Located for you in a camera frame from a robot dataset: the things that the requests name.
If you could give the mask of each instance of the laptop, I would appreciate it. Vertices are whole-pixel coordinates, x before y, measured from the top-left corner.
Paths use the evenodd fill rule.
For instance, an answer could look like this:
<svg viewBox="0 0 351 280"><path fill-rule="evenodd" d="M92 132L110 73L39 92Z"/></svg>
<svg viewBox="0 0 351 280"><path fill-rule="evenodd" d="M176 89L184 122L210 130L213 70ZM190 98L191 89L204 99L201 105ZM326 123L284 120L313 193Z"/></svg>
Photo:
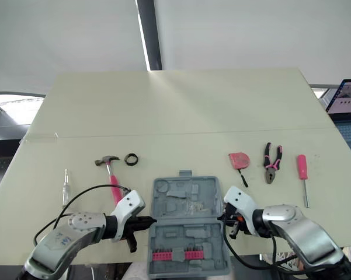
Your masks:
<svg viewBox="0 0 351 280"><path fill-rule="evenodd" d="M342 81L326 112L351 148L351 79Z"/></svg>

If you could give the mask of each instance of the shoe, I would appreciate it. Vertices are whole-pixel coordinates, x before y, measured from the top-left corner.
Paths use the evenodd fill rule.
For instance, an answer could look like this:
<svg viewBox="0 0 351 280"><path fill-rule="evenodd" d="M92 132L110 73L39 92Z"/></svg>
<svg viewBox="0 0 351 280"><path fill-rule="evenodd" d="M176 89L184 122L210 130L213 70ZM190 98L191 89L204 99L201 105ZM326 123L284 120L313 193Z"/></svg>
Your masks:
<svg viewBox="0 0 351 280"><path fill-rule="evenodd" d="M276 261L281 261L284 260L285 258L289 258L291 256L295 255L294 252L283 252L283 253L277 253L276 254ZM262 259L266 261L268 264L273 264L273 254L261 254ZM298 265L299 265L299 259L294 258L293 260L290 260L288 262L285 262L284 264L281 264L280 266L283 268L287 268L288 270L292 271L299 271ZM297 279L308 279L308 277L305 274L299 274L299 275L292 275L293 277L296 277Z"/></svg>

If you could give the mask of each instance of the table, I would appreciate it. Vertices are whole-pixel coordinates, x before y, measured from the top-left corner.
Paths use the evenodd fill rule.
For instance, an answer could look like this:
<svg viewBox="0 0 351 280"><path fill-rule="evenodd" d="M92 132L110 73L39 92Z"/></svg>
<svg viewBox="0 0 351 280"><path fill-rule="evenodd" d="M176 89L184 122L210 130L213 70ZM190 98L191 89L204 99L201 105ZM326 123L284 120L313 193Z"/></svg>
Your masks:
<svg viewBox="0 0 351 280"><path fill-rule="evenodd" d="M272 185L262 166L269 141L283 146ZM243 187L227 156L240 151L251 158L245 191L258 205L298 205L338 245L351 245L351 151L297 69L63 74L0 185L0 265L23 264L33 235L59 213L65 168L75 195L107 182L95 159L136 153L138 165L115 162L114 172L139 191L147 204L141 214L149 215L154 179L180 169L217 176L223 195L231 185ZM308 209L297 177L301 153L308 159ZM84 195L71 210L110 213L109 188ZM125 241L104 240L79 252L74 264L144 261L148 231L135 236L136 253ZM243 234L232 245L239 254L272 250L270 240ZM285 241L278 248L289 250Z"/></svg>

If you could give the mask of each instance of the gray tool case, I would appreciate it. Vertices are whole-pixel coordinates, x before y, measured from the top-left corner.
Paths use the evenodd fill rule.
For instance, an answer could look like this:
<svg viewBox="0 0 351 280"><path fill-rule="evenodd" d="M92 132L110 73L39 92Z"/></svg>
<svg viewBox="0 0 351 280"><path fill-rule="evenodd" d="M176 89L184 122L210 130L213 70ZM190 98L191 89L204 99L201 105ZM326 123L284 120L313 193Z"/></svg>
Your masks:
<svg viewBox="0 0 351 280"><path fill-rule="evenodd" d="M223 203L216 177L179 177L154 181L148 275L150 278L227 275L231 263L222 236ZM186 251L203 250L203 259L187 260ZM168 253L171 260L154 261L153 253Z"/></svg>

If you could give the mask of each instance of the black ring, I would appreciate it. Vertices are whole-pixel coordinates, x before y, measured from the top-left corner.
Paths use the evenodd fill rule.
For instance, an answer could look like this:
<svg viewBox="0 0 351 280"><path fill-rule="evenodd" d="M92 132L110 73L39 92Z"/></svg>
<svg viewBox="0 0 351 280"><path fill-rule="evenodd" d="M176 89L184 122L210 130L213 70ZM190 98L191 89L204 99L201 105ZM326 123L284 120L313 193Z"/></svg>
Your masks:
<svg viewBox="0 0 351 280"><path fill-rule="evenodd" d="M128 162L127 160L129 159L129 158L135 158L135 161L134 162ZM129 153L127 156L125 156L124 157L124 162L126 162L126 164L127 165L129 165L129 166L134 166L134 165L136 165L137 163L138 163L138 161L139 161L139 158L138 158L138 156L137 155L135 155L134 153Z"/></svg>

